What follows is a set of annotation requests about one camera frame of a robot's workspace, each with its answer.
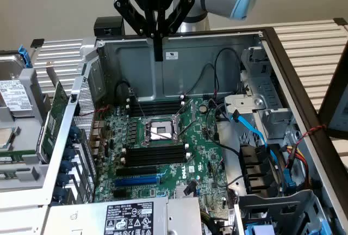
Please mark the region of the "dark framed display panel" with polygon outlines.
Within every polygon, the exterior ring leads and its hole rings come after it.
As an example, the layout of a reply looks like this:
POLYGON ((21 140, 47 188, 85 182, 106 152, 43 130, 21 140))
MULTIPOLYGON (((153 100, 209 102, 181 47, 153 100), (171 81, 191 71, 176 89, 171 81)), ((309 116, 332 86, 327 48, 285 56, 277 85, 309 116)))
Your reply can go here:
POLYGON ((348 140, 348 50, 340 58, 318 116, 330 137, 348 140))

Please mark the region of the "silver power supply with label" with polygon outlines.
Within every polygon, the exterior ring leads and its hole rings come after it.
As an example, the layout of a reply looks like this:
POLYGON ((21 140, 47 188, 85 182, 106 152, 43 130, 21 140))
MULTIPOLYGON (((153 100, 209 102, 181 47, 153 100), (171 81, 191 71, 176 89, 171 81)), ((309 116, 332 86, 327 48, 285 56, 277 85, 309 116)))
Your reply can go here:
POLYGON ((55 206, 44 235, 202 235, 198 199, 123 200, 55 206))

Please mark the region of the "black box with socket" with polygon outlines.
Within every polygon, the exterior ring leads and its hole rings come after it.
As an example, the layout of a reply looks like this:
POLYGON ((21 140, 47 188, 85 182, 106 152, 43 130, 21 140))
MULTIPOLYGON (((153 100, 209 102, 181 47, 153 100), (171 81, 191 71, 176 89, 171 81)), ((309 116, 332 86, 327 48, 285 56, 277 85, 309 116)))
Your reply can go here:
POLYGON ((125 25, 121 16, 98 17, 94 24, 97 38, 113 38, 125 35, 125 25))

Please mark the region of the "blue card retention clip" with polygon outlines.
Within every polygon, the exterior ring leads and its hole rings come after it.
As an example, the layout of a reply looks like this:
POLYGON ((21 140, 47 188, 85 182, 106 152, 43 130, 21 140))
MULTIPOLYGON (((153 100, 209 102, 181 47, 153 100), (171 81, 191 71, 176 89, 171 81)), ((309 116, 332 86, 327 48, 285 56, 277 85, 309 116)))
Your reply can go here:
POLYGON ((52 200, 54 201, 62 201, 66 196, 66 189, 63 187, 54 187, 52 200))
POLYGON ((73 168, 73 163, 69 160, 62 160, 60 163, 59 172, 62 174, 68 174, 73 168))
POLYGON ((64 149, 64 152, 63 152, 63 159, 64 160, 71 161, 74 159, 75 156, 76 156, 76 152, 75 152, 74 147, 69 146, 69 147, 66 147, 64 149))
POLYGON ((70 175, 64 173, 58 173, 56 179, 56 185, 59 187, 65 187, 70 182, 70 175))
POLYGON ((80 143, 80 136, 81 136, 81 131, 77 126, 71 126, 69 129, 69 139, 71 143, 73 144, 79 144, 80 143))

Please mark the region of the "blue expansion slot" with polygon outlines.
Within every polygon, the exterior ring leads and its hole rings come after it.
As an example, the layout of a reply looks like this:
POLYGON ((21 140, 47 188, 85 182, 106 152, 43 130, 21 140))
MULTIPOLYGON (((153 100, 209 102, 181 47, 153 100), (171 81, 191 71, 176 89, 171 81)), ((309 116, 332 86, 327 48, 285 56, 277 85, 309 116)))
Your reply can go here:
POLYGON ((159 182, 159 178, 156 175, 140 176, 140 177, 116 179, 115 186, 116 187, 130 187, 130 186, 138 186, 138 185, 157 184, 158 182, 159 182))

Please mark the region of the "black fan shroud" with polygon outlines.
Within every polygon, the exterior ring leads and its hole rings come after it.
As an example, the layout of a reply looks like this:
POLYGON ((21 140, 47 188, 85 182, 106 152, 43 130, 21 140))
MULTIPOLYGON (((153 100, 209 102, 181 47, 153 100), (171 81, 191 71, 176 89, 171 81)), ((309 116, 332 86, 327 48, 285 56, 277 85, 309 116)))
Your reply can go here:
POLYGON ((279 144, 240 146, 239 162, 248 195, 263 198, 283 195, 285 159, 279 144))

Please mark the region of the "thin metal locking lever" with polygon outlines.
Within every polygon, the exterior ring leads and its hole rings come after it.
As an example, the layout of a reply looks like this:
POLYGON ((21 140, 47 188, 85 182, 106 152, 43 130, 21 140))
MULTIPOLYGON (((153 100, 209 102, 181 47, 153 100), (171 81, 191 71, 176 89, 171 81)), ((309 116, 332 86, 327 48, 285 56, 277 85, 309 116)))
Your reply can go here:
POLYGON ((140 109, 140 111, 141 111, 141 113, 142 113, 142 116, 143 116, 144 120, 147 120, 147 117, 146 117, 146 115, 145 115, 145 113, 144 113, 144 111, 143 111, 143 109, 142 109, 142 106, 141 106, 141 104, 140 104, 140 102, 139 102, 138 96, 137 96, 137 94, 135 93, 135 90, 134 90, 133 88, 131 88, 131 89, 130 89, 130 92, 131 92, 131 94, 134 96, 134 99, 135 99, 136 103, 137 103, 138 106, 139 106, 139 109, 140 109))
POLYGON ((175 139, 172 130, 167 130, 164 127, 146 129, 146 134, 149 136, 150 141, 175 139))

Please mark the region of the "grey perforated disk bay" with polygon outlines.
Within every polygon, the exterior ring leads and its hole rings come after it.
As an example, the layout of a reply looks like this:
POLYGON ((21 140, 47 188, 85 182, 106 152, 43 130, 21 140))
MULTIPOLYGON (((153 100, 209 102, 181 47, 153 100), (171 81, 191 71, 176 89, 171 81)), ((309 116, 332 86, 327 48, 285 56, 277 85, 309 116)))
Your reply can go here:
POLYGON ((238 235, 249 224, 268 224, 275 235, 334 235, 318 197, 311 190, 291 196, 262 198, 241 196, 234 206, 238 235))

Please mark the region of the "long black expansion slot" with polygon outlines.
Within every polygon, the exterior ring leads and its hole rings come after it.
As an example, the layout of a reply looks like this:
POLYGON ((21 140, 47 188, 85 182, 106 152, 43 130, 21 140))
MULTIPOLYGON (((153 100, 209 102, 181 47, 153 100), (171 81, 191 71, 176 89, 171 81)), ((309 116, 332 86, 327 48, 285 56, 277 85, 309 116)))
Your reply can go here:
POLYGON ((156 166, 141 166, 141 167, 125 167, 116 169, 117 177, 130 177, 130 176, 141 176, 141 175, 156 175, 156 166))

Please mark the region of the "green Dell motherboard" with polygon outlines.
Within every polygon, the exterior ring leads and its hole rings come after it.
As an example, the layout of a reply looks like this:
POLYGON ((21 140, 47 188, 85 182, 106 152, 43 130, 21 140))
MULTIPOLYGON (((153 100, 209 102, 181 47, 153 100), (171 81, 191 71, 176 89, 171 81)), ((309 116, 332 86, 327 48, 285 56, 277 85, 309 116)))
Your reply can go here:
POLYGON ((150 199, 168 197, 174 199, 175 187, 197 182, 197 196, 200 207, 217 214, 227 207, 227 191, 223 162, 223 148, 220 145, 216 117, 212 101, 194 98, 188 110, 181 112, 181 130, 192 120, 196 122, 180 137, 186 149, 186 163, 152 165, 157 167, 157 184, 116 187, 115 180, 130 177, 117 177, 116 169, 125 168, 126 148, 147 147, 140 144, 144 136, 144 118, 130 117, 131 107, 123 104, 99 113, 94 122, 91 145, 95 153, 97 182, 95 202, 109 202, 115 189, 127 189, 127 199, 150 199), (208 111, 200 113, 199 106, 206 105, 208 111))

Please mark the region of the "silver CPU chip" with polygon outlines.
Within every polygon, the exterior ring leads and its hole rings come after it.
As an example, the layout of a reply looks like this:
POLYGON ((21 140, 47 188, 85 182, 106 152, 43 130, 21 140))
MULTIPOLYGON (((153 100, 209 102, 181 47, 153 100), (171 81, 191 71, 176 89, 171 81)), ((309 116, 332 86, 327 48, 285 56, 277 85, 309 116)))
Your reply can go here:
POLYGON ((0 129, 0 149, 8 149, 14 134, 14 128, 0 129))

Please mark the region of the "short black expansion slot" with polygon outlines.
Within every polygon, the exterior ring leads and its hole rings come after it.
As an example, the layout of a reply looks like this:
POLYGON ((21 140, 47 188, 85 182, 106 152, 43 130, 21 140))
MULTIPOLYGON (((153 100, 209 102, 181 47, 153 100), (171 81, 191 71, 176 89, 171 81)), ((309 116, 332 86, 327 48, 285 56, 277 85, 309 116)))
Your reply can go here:
POLYGON ((122 188, 122 189, 115 189, 113 191, 113 198, 117 200, 125 200, 127 199, 127 189, 122 188))

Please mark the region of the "grey metal PC case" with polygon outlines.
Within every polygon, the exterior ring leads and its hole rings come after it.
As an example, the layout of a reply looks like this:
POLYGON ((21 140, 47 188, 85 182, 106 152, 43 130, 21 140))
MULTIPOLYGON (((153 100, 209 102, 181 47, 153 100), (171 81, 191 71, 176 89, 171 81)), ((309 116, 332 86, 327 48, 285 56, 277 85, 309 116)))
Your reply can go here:
POLYGON ((224 99, 239 94, 240 55, 249 47, 263 47, 272 63, 283 96, 292 109, 299 132, 292 145, 280 145, 285 168, 290 170, 296 183, 296 192, 311 190, 319 199, 334 229, 334 235, 348 235, 348 172, 342 164, 327 133, 318 118, 303 85, 301 84, 278 36, 274 30, 226 30, 207 33, 189 33, 168 38, 163 43, 163 61, 155 61, 153 48, 144 39, 98 40, 86 58, 81 74, 74 80, 72 90, 66 92, 69 101, 51 164, 59 172, 63 152, 72 146, 76 156, 65 187, 66 196, 54 201, 55 206, 83 205, 95 202, 97 169, 91 140, 95 120, 99 113, 126 103, 132 96, 131 88, 139 97, 181 96, 183 101, 202 98, 212 101, 219 112, 216 117, 227 191, 227 207, 210 214, 200 207, 202 235, 238 235, 235 226, 234 206, 241 196, 248 195, 239 162, 242 144, 233 133, 232 124, 225 111, 224 99), (81 131, 80 143, 69 139, 69 129, 77 126, 81 131), (344 189, 338 181, 330 179, 330 171, 338 170, 344 189))

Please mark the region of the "blue plastic drive carrier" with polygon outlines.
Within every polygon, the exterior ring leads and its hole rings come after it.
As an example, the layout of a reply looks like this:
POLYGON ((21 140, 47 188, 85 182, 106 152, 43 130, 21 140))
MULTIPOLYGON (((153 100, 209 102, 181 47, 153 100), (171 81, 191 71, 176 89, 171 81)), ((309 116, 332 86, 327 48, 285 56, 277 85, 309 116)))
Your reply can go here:
POLYGON ((274 228, 268 224, 249 224, 244 231, 245 235, 275 235, 274 228))

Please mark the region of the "small silver heatsink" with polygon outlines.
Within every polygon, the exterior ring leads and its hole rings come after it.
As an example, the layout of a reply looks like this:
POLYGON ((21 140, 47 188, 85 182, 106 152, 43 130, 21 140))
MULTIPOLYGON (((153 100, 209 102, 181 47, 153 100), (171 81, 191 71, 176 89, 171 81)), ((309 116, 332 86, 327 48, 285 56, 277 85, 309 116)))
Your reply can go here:
POLYGON ((182 199, 182 198, 189 198, 189 197, 196 197, 193 196, 193 194, 190 194, 189 196, 184 195, 184 189, 186 188, 187 185, 178 185, 175 187, 174 191, 174 198, 175 199, 182 199))

